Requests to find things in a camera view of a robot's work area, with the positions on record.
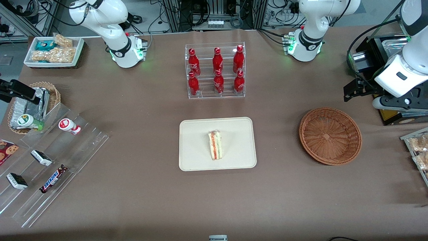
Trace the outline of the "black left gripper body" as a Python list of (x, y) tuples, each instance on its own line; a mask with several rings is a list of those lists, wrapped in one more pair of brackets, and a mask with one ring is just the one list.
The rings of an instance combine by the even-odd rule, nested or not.
[(375, 81), (374, 78), (370, 79), (362, 79), (364, 91), (362, 96), (367, 95), (376, 95), (376, 96), (383, 96), (384, 95), (384, 89)]

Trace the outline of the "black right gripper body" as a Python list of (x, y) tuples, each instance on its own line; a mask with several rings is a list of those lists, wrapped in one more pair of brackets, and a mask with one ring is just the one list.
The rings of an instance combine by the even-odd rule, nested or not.
[(3, 79), (0, 80), (0, 100), (5, 102), (5, 103), (9, 103), (12, 101), (12, 98), (16, 97), (16, 94), (12, 91), (9, 90), (8, 87), (10, 87), (11, 85), (15, 84), (17, 80), (12, 79), (10, 81), (5, 81)]

